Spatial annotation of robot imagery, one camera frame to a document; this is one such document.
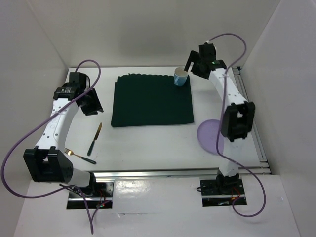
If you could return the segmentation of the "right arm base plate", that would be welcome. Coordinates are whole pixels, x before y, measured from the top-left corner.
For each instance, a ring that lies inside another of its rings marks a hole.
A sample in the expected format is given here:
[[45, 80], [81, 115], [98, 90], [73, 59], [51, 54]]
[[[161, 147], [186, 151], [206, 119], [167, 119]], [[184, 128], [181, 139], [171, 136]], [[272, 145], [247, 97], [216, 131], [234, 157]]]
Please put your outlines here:
[[201, 193], [203, 207], [222, 207], [235, 205], [247, 205], [243, 182], [241, 179], [232, 187], [221, 190], [217, 187], [216, 180], [200, 180], [196, 188]]

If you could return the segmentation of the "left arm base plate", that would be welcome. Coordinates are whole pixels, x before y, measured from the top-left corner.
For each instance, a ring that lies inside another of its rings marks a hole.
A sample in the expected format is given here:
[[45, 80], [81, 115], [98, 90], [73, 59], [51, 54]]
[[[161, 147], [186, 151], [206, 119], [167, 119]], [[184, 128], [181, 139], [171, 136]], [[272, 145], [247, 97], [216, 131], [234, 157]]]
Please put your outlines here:
[[[95, 182], [87, 187], [80, 187], [89, 209], [112, 209], [114, 182]], [[78, 189], [67, 188], [67, 210], [85, 209], [83, 197]]]

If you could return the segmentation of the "dark green cloth placemat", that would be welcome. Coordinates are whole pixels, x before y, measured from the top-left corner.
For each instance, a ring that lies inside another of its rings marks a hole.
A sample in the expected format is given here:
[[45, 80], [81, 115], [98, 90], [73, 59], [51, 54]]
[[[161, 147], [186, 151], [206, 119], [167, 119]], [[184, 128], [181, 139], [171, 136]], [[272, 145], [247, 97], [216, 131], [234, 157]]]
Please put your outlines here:
[[117, 78], [112, 127], [193, 123], [191, 83], [174, 85], [173, 76], [127, 74]]

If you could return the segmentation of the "blue mug white inside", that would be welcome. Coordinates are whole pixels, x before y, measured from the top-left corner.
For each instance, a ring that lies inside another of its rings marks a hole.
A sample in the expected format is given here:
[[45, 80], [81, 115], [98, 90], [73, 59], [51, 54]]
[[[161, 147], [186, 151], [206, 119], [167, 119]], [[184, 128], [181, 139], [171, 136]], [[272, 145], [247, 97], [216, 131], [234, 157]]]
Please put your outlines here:
[[177, 67], [174, 70], [174, 85], [181, 87], [186, 83], [188, 72], [183, 67]]

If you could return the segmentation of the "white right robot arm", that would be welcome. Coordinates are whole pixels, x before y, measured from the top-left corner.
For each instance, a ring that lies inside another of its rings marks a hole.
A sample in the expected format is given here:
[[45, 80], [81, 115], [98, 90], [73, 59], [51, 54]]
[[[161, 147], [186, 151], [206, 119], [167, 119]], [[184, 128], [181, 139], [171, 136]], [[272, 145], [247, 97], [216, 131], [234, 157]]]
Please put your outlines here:
[[255, 104], [240, 94], [224, 61], [216, 59], [216, 47], [211, 43], [200, 45], [198, 52], [191, 51], [185, 71], [212, 82], [223, 101], [220, 119], [204, 121], [198, 127], [197, 138], [204, 150], [230, 158], [221, 163], [214, 184], [201, 190], [229, 194], [239, 181], [241, 148], [252, 130]]

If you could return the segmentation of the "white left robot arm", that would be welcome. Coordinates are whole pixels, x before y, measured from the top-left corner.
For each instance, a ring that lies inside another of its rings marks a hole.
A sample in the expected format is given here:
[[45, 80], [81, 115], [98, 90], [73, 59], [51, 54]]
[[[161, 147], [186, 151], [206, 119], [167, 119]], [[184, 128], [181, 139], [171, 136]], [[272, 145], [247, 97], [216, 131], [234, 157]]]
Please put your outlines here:
[[86, 116], [103, 112], [95, 89], [88, 91], [90, 79], [80, 72], [71, 72], [69, 82], [55, 90], [52, 115], [43, 135], [23, 158], [35, 182], [76, 185], [86, 197], [97, 193], [94, 174], [74, 168], [65, 155], [65, 142], [72, 120], [78, 110]]

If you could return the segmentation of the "gold fork green handle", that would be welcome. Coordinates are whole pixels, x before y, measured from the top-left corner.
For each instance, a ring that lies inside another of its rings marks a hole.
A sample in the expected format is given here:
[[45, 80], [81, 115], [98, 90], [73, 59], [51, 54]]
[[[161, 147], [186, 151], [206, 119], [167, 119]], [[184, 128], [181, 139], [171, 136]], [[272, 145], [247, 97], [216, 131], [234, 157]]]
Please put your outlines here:
[[76, 157], [78, 157], [78, 158], [80, 158], [80, 159], [82, 159], [82, 160], [84, 160], [84, 161], [86, 161], [86, 162], [88, 162], [88, 163], [90, 163], [90, 164], [93, 164], [93, 165], [96, 165], [96, 164], [97, 164], [96, 161], [91, 160], [91, 159], [86, 158], [86, 157], [83, 157], [83, 156], [80, 156], [80, 155], [77, 155], [77, 154], [75, 154], [72, 150], [69, 150], [69, 149], [67, 149], [67, 148], [64, 149], [64, 153], [66, 153], [66, 154], [69, 155], [69, 156], [76, 156]]

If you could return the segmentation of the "lilac plate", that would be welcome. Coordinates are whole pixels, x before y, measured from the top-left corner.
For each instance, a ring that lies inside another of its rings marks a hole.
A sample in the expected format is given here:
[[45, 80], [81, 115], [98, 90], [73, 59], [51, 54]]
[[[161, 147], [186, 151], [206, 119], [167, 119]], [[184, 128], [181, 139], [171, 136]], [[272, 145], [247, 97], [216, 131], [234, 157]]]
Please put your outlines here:
[[216, 143], [219, 125], [219, 120], [209, 119], [201, 123], [197, 129], [199, 144], [204, 150], [214, 155], [218, 155]]

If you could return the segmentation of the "gold knife green handle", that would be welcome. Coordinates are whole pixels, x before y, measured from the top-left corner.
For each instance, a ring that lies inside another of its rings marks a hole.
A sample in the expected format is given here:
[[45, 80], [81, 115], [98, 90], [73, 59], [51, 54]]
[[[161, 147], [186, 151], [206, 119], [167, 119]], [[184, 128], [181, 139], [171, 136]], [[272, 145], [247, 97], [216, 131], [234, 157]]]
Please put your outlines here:
[[101, 129], [102, 129], [102, 123], [99, 124], [98, 129], [97, 129], [97, 131], [96, 131], [96, 133], [95, 133], [95, 136], [94, 136], [94, 138], [93, 138], [93, 140], [92, 140], [92, 142], [91, 142], [91, 145], [90, 145], [90, 147], [89, 147], [89, 149], [88, 149], [88, 152], [87, 152], [87, 155], [88, 155], [88, 156], [90, 156], [90, 155], [92, 154], [92, 151], [93, 151], [95, 142], [96, 142], [96, 140], [97, 140], [98, 137], [99, 137], [99, 134], [100, 134]]

